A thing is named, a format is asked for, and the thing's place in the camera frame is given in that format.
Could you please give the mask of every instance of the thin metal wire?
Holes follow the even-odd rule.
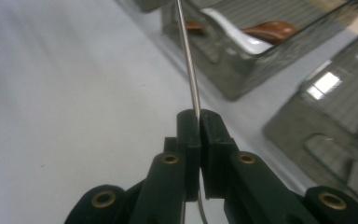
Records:
[[[183,14],[181,0],[176,0],[176,8],[177,8],[177,13],[178,13],[179,31],[180,31],[180,35],[182,37],[182,46],[183,46],[185,56],[186,56],[187,73],[188,73],[188,78],[190,80],[191,99],[193,101],[193,109],[196,114],[198,130],[200,132],[200,95],[199,95],[199,89],[197,86],[196,74],[194,72],[194,64],[193,64],[193,59],[191,56],[190,45],[188,43],[188,36],[187,36],[187,30],[186,30],[186,26],[185,26],[185,18],[184,18],[184,14]],[[208,224],[208,221],[205,216],[205,211],[204,211],[203,205],[202,205],[202,197],[201,197],[200,189],[199,189],[198,205],[199,205],[202,223]]]

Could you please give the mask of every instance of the screw hole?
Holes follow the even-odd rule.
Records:
[[[255,163],[255,158],[249,155],[240,155],[240,161],[246,164]]]
[[[174,155],[167,155],[162,158],[162,161],[167,164],[174,164],[179,161],[179,158]]]
[[[336,209],[344,210],[347,208],[347,204],[335,194],[329,192],[322,192],[319,194],[319,200],[326,206]]]
[[[116,194],[112,190],[98,192],[92,197],[91,204],[96,208],[105,208],[116,200]]]

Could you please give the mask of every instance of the transparent plastic container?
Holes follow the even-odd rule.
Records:
[[[206,16],[206,8],[239,29],[285,21],[297,32],[253,53],[241,48],[227,27]],[[203,32],[189,32],[195,64],[228,99],[236,99],[343,30],[358,15],[358,0],[184,0],[184,11],[186,20]],[[180,44],[176,18],[174,2],[162,8],[163,31]]]
[[[358,199],[358,38],[315,71],[264,132],[318,184]]]

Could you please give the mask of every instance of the wooden handle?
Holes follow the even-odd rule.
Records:
[[[201,25],[196,21],[186,21],[186,28],[190,33],[203,34]],[[298,31],[293,24],[287,21],[267,21],[241,30],[247,35],[264,40],[270,44],[278,44]]]

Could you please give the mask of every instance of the white table surface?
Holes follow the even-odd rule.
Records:
[[[236,102],[200,72],[201,105],[292,190],[313,185],[261,129],[298,83],[354,39],[345,31]],[[159,11],[128,1],[0,0],[0,223],[63,223],[89,189],[145,178],[191,107],[181,51]],[[189,203],[186,223],[200,223]],[[222,201],[206,204],[227,223]]]

